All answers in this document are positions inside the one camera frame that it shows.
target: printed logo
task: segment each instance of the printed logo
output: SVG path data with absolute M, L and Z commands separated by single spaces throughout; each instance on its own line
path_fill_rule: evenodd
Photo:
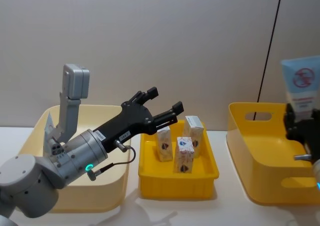
M 182 165 L 182 166 L 180 167 L 180 172 L 185 173 L 185 172 L 187 172 L 188 170 L 189 170 L 189 168 L 188 168 L 186 165 Z
M 197 140 L 195 140 L 195 141 L 192 142 L 192 145 L 193 145 L 194 148 L 196 148 L 196 147 L 198 147 L 199 142 Z
M 310 86 L 315 80 L 315 73 L 310 68 L 302 68 L 294 74 L 293 83 L 299 88 Z
M 163 143 L 162 146 L 161 146 L 161 148 L 163 150 L 166 150 L 168 147 L 169 147 L 169 145 L 167 143 Z

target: yellow plastic tray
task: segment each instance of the yellow plastic tray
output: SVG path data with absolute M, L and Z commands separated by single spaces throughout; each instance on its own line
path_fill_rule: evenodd
M 182 136 L 184 120 L 170 126 L 172 150 L 177 137 Z M 148 199 L 206 200 L 214 192 L 214 179 L 219 177 L 206 128 L 198 158 L 193 161 L 192 173 L 174 173 L 174 161 L 161 162 L 156 148 L 156 135 L 141 135 L 139 157 L 139 188 Z
M 44 129 L 49 112 L 54 125 L 59 122 L 59 106 L 47 109 L 36 123 L 32 133 L 23 145 L 20 154 L 43 155 Z M 78 125 L 75 136 L 87 129 L 94 130 L 121 112 L 120 106 L 80 105 Z M 123 162 L 129 158 L 120 150 L 108 153 L 108 159 L 97 168 L 110 162 Z M 66 188 L 59 190 L 59 199 L 51 212 L 53 213 L 96 213 L 105 212 L 117 207 L 125 197 L 128 165 L 117 165 L 91 181 L 86 174 L 72 182 Z
M 319 204 L 320 191 L 307 161 L 295 161 L 304 147 L 287 140 L 285 104 L 232 103 L 227 144 L 248 197 L 261 205 Z M 270 120 L 247 120 L 248 113 L 270 113 Z

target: red circle symbol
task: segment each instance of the red circle symbol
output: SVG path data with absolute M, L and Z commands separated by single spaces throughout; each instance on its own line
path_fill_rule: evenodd
M 299 88 L 310 86 L 315 80 L 315 73 L 310 68 L 302 68 L 295 72 L 293 83 Z

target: white cardboard box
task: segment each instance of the white cardboard box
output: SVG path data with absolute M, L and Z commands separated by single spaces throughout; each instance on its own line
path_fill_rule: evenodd
M 204 126 L 198 116 L 185 116 L 182 136 L 191 137 L 195 158 L 197 158 L 200 153 L 203 132 Z
M 171 131 L 169 126 L 156 132 L 156 148 L 161 162 L 173 160 Z
M 174 172 L 191 173 L 194 162 L 194 147 L 190 137 L 178 137 L 176 139 L 174 155 Z

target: metal pin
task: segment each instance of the metal pin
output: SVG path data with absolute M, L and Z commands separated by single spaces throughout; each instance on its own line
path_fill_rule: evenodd
M 294 156 L 294 160 L 310 161 L 311 158 L 312 158 L 311 154 L 301 154 L 301 155 Z
M 122 152 L 126 152 L 128 150 L 128 148 L 124 146 L 119 140 L 114 141 L 114 146 L 119 148 Z

